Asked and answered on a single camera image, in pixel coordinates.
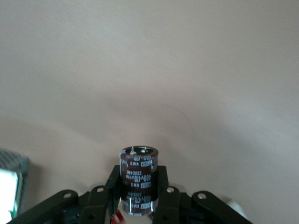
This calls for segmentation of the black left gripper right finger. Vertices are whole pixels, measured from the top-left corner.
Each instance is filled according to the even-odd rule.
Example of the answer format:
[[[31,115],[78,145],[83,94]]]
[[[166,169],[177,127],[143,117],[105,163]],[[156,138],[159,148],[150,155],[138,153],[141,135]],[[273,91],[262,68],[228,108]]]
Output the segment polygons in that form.
[[[209,191],[189,196],[169,184],[166,166],[157,168],[158,206],[152,224],[252,224]]]

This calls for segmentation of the short dark electrolytic capacitor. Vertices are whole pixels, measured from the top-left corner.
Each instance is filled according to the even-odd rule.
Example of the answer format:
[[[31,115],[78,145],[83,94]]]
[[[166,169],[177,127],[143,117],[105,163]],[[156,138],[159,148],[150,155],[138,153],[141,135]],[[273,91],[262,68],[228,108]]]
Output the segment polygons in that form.
[[[149,146],[131,146],[120,152],[122,200],[142,204],[155,201],[158,150]]]

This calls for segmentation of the silver metal power supply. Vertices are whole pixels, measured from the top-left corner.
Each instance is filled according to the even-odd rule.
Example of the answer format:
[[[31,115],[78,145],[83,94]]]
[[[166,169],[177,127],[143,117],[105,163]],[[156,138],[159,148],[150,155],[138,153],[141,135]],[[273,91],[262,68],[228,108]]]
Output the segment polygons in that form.
[[[22,213],[27,189],[29,159],[0,148],[0,224]]]

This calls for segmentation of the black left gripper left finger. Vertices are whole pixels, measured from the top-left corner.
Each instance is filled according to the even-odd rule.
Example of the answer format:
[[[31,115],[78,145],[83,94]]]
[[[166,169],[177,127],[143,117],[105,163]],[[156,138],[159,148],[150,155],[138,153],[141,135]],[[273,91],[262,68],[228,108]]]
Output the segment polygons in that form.
[[[120,166],[114,166],[107,182],[79,196],[66,189],[52,195],[9,224],[111,224],[120,199]]]

